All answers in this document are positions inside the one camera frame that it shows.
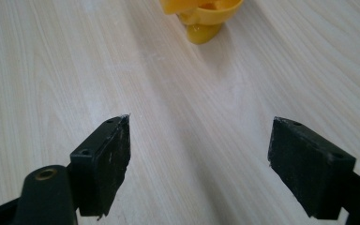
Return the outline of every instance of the tabletop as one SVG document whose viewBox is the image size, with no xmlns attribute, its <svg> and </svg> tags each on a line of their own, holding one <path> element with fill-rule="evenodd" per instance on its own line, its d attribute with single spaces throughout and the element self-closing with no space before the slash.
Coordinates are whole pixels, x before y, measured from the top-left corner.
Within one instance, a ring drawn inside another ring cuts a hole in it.
<svg viewBox="0 0 360 225">
<path fill-rule="evenodd" d="M 80 224 L 344 224 L 309 218 L 270 168 L 274 116 L 357 158 L 360 1 L 246 0 L 203 45 L 158 0 L 0 1 L 0 204 L 130 113 L 107 217 Z"/>
</svg>

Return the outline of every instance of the table surface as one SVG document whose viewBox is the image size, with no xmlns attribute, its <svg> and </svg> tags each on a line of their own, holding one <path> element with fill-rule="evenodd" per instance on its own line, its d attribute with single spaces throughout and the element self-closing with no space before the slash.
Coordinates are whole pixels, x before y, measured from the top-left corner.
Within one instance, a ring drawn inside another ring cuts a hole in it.
<svg viewBox="0 0 360 225">
<path fill-rule="evenodd" d="M 267 150 L 286 117 L 360 173 L 360 1 L 247 0 L 201 46 L 158 0 L 0 1 L 0 204 L 124 113 L 125 182 L 81 224 L 344 224 L 308 218 Z"/>
</svg>

